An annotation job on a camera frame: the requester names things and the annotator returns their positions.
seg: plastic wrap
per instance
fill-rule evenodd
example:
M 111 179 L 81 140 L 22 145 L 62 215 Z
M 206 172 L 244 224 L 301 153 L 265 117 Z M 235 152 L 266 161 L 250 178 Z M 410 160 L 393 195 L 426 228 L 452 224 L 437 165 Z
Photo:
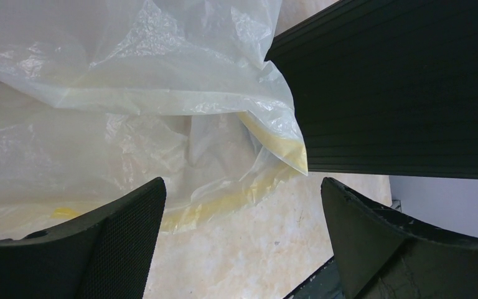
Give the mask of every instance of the plastic wrap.
M 1 1 L 0 219 L 27 234 L 162 176 L 174 232 L 307 173 L 291 93 L 263 61 L 280 4 Z

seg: beige floor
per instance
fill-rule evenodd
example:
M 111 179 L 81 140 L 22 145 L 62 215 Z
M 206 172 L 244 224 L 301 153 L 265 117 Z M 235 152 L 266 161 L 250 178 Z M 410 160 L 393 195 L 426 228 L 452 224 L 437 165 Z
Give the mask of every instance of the beige floor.
M 311 173 L 261 204 L 159 236 L 144 298 L 282 298 L 332 257 L 320 185 L 332 176 L 383 204 L 389 178 Z

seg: black mesh surface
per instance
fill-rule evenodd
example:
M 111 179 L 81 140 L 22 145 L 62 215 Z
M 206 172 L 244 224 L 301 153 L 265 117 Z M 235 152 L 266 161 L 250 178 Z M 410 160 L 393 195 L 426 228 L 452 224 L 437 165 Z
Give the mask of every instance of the black mesh surface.
M 151 186 L 137 204 L 105 220 L 77 298 L 142 298 L 165 193 Z
M 142 298 L 166 187 L 161 178 L 21 240 L 0 240 L 0 298 Z

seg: clear plastic sheet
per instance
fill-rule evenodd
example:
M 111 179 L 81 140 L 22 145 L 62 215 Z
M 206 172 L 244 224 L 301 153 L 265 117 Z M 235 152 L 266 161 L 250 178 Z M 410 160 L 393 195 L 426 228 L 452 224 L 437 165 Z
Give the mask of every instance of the clear plastic sheet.
M 186 230 L 306 174 L 289 88 L 263 61 L 280 5 L 1 1 L 0 237 L 156 176 L 162 231 Z

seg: ribbed black panel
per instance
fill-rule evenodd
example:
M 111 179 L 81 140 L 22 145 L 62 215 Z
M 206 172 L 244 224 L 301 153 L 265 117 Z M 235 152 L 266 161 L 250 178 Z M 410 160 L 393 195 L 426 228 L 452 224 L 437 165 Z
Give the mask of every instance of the ribbed black panel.
M 478 178 L 478 1 L 342 0 L 267 59 L 310 170 Z

